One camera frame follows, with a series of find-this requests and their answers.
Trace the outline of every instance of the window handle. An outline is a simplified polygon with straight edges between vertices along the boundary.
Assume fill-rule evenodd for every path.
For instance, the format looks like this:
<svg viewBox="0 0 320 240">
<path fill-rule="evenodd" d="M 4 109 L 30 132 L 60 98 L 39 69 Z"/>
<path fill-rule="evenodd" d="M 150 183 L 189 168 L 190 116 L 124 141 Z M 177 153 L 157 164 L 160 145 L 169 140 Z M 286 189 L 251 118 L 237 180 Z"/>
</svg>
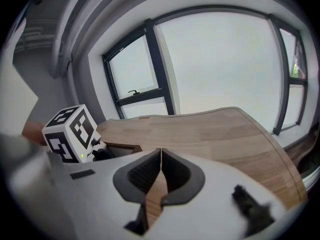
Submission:
<svg viewBox="0 0 320 240">
<path fill-rule="evenodd" d="M 140 92 L 138 92 L 137 90 L 130 90 L 130 91 L 128 91 L 128 93 L 131 93 L 131 92 L 134 92 L 134 94 L 133 95 L 137 95 L 137 94 L 139 94 Z"/>
</svg>

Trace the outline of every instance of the window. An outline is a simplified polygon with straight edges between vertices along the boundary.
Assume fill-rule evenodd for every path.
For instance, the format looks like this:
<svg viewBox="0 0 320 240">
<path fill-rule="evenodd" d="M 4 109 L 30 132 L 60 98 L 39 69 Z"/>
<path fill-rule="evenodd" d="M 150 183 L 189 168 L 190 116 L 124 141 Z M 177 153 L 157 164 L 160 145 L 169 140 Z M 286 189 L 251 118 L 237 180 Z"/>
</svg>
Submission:
<svg viewBox="0 0 320 240">
<path fill-rule="evenodd" d="M 300 41 L 288 31 L 280 29 L 280 32 L 288 58 L 290 77 L 306 79 L 306 68 L 303 63 L 304 52 Z"/>
<path fill-rule="evenodd" d="M 148 115 L 168 115 L 163 97 L 124 105 L 122 109 L 127 119 Z"/>
<path fill-rule="evenodd" d="M 279 20 L 276 21 L 276 25 L 280 29 L 287 55 L 287 70 L 289 70 L 287 107 L 285 107 L 285 116 L 282 117 L 283 124 L 281 126 L 282 129 L 286 129 L 290 125 L 299 125 L 302 120 L 308 90 L 307 67 L 299 32 Z"/>
<path fill-rule="evenodd" d="M 180 9 L 147 19 L 102 58 L 122 119 L 239 107 L 278 135 L 304 114 L 302 39 L 272 14 L 229 5 Z"/>
<path fill-rule="evenodd" d="M 120 99 L 158 88 L 146 36 L 139 37 L 110 60 L 117 95 Z"/>
<path fill-rule="evenodd" d="M 121 119 L 174 114 L 155 40 L 153 24 L 146 23 L 102 56 L 111 96 Z"/>
<path fill-rule="evenodd" d="M 282 128 L 295 124 L 298 121 L 304 96 L 302 85 L 290 85 L 288 106 Z"/>
<path fill-rule="evenodd" d="M 205 12 L 166 21 L 157 31 L 173 65 L 181 114 L 235 106 L 272 131 L 281 68 L 266 19 Z"/>
</svg>

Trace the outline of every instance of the window frame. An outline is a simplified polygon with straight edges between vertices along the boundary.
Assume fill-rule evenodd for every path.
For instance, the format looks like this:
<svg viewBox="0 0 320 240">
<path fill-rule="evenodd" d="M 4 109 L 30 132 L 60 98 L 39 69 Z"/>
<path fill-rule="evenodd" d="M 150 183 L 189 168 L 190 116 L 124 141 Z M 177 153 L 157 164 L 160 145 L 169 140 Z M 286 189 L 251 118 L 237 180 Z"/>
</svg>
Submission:
<svg viewBox="0 0 320 240">
<path fill-rule="evenodd" d="M 141 92 L 137 95 L 132 95 L 126 98 L 119 99 L 110 66 L 110 61 L 124 48 L 126 48 L 134 41 L 143 36 L 146 37 L 158 88 Z M 160 49 L 155 39 L 156 34 L 154 31 L 154 25 L 151 22 L 151 20 L 148 19 L 145 21 L 143 25 L 139 26 L 134 31 L 130 32 L 128 35 L 122 38 L 116 45 L 114 45 L 107 53 L 102 55 L 106 80 L 111 92 L 113 103 L 121 119 L 125 119 L 124 112 L 122 111 L 122 106 L 161 97 L 164 97 L 168 115 L 175 114 L 164 65 L 161 59 Z"/>
<path fill-rule="evenodd" d="M 179 18 L 186 15 L 198 14 L 198 13 L 207 13 L 207 12 L 227 12 L 227 13 L 240 13 L 246 14 L 258 18 L 262 18 L 268 20 L 269 26 L 273 33 L 275 43 L 277 46 L 277 51 L 280 59 L 280 70 L 281 70 L 281 94 L 280 94 L 280 108 L 278 112 L 278 117 L 275 122 L 275 126 L 273 128 L 273 134 L 279 135 L 280 132 L 285 131 L 289 128 L 292 128 L 296 125 L 300 125 L 307 100 L 307 92 L 308 92 L 308 67 L 307 67 L 307 59 L 306 52 L 304 48 L 304 44 L 302 42 L 302 38 L 300 32 L 291 27 L 286 22 L 276 18 L 273 14 L 265 14 L 260 11 L 252 10 L 249 8 L 232 6 L 232 5 L 200 5 L 200 6 L 192 6 L 179 10 L 175 10 L 169 13 L 165 13 L 155 19 L 147 19 L 141 26 L 127 34 L 124 38 L 122 38 L 116 45 L 114 45 L 107 53 L 102 55 L 104 70 L 108 82 L 108 86 L 111 92 L 111 96 L 114 102 L 114 105 L 118 111 L 118 114 L 121 119 L 124 119 L 124 114 L 121 109 L 121 106 L 136 103 L 140 101 L 150 100 L 154 98 L 164 97 L 165 104 L 167 107 L 168 115 L 175 115 L 175 106 L 173 104 L 172 95 L 170 92 L 170 83 L 166 76 L 164 62 L 162 60 L 159 43 L 157 41 L 156 33 L 154 27 L 158 24 L 164 23 L 166 21 L 173 20 L 175 18 Z M 283 29 L 296 38 L 296 43 L 299 42 L 302 48 L 302 64 L 305 68 L 305 79 L 291 77 L 290 69 L 287 57 L 287 50 L 281 35 L 280 29 Z M 153 64 L 156 80 L 158 83 L 158 88 L 150 91 L 146 91 L 140 93 L 138 95 L 133 95 L 127 98 L 123 98 L 119 100 L 117 90 L 115 87 L 115 83 L 112 77 L 111 68 L 109 61 L 116 56 L 122 49 L 133 43 L 138 38 L 146 36 L 148 49 L 151 56 L 151 61 Z M 304 86 L 303 98 L 301 103 L 301 108 L 299 111 L 299 116 L 295 124 L 290 125 L 288 127 L 282 128 L 288 108 L 289 101 L 289 91 L 290 85 L 302 85 Z"/>
<path fill-rule="evenodd" d="M 306 52 L 305 52 L 305 47 L 302 42 L 302 38 L 300 35 L 300 32 L 291 27 L 289 24 L 285 23 L 284 21 L 276 18 L 274 15 L 269 14 L 269 23 L 272 28 L 273 35 L 275 37 L 276 43 L 277 43 L 277 49 L 279 53 L 279 58 L 281 62 L 281 76 L 282 76 L 282 90 L 281 90 L 281 102 L 280 102 L 280 110 L 278 114 L 278 119 L 276 122 L 275 127 L 273 128 L 273 133 L 275 135 L 279 135 L 281 131 L 285 131 L 289 128 L 292 128 L 296 125 L 300 125 L 305 107 L 306 107 L 306 101 L 307 101 L 307 93 L 308 93 L 308 68 L 307 68 L 307 59 L 306 59 Z M 302 48 L 302 64 L 305 68 L 305 79 L 302 78 L 296 78 L 290 76 L 290 67 L 289 67 L 289 60 L 287 57 L 287 50 L 286 50 L 286 45 L 284 42 L 284 39 L 282 37 L 282 34 L 280 32 L 280 29 L 283 29 L 284 31 L 287 31 L 291 33 L 295 38 L 297 44 L 298 42 L 301 45 Z M 287 108 L 288 108 L 288 102 L 289 102 L 289 92 L 290 92 L 290 85 L 301 85 L 304 87 L 303 90 L 303 97 L 302 97 L 302 102 L 301 102 L 301 107 L 299 111 L 299 116 L 295 124 L 283 128 L 283 124 L 285 121 L 286 113 L 287 113 Z"/>
</svg>

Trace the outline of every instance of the white cube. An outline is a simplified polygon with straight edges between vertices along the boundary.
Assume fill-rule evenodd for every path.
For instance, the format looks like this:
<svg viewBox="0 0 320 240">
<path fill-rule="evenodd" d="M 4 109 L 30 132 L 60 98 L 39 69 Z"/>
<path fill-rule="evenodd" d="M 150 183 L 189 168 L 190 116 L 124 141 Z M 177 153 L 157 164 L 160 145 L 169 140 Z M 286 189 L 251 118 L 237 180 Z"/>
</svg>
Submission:
<svg viewBox="0 0 320 240">
<path fill-rule="evenodd" d="M 85 163 L 92 152 L 97 124 L 86 105 L 62 109 L 42 129 L 49 150 L 64 163 Z"/>
</svg>

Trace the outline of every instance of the wooden plank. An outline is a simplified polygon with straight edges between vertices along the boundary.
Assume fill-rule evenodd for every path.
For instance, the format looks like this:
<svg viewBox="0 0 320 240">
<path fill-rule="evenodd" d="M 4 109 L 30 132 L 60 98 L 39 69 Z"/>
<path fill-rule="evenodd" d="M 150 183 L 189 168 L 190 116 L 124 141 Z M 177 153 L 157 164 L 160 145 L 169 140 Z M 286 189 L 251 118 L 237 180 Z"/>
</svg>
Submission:
<svg viewBox="0 0 320 240">
<path fill-rule="evenodd" d="M 142 150 L 167 148 L 234 166 L 272 191 L 287 209 L 307 199 L 300 174 L 286 152 L 237 107 L 112 119 L 97 131 L 104 142 L 140 145 Z"/>
<path fill-rule="evenodd" d="M 161 214 L 161 198 L 168 194 L 165 175 L 160 171 L 154 184 L 146 195 L 146 214 L 149 228 Z"/>
</svg>

